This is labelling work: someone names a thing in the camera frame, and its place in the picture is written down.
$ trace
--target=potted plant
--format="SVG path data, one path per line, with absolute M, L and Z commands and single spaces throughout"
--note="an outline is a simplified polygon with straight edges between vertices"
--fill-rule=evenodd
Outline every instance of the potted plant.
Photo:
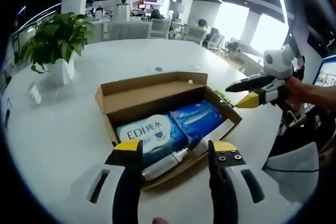
M 92 23 L 85 15 L 56 14 L 38 26 L 35 35 L 22 47 L 15 63 L 31 63 L 36 73 L 50 72 L 56 84 L 66 84 L 75 75 L 74 53 L 81 56 Z

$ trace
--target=white plant pot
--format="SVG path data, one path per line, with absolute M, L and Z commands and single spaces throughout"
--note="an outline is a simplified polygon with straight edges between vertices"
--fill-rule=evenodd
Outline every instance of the white plant pot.
M 58 59 L 55 64 L 47 65 L 51 75 L 50 80 L 53 85 L 60 86 L 68 84 L 75 77 L 74 57 L 75 54 L 72 53 L 69 63 L 63 59 Z

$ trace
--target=box flap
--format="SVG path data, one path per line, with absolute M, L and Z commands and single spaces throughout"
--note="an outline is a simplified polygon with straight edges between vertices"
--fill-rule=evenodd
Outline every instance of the box flap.
M 207 74 L 171 72 L 102 84 L 96 101 L 104 114 L 206 86 Z

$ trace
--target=heart logo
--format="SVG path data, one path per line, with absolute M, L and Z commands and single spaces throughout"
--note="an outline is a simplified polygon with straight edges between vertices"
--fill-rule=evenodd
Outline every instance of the heart logo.
M 162 131 L 158 131 L 158 132 L 156 132 L 155 136 L 156 136 L 157 138 L 162 138 L 162 136 L 163 136 Z

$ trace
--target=blue package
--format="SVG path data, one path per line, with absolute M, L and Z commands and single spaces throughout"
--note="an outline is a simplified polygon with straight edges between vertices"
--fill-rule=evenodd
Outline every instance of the blue package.
M 116 132 L 121 142 L 143 141 L 143 168 L 187 145 L 185 134 L 169 115 L 153 115 L 118 127 Z
M 170 115 L 186 134 L 191 149 L 224 121 L 220 112 L 207 101 L 185 106 Z

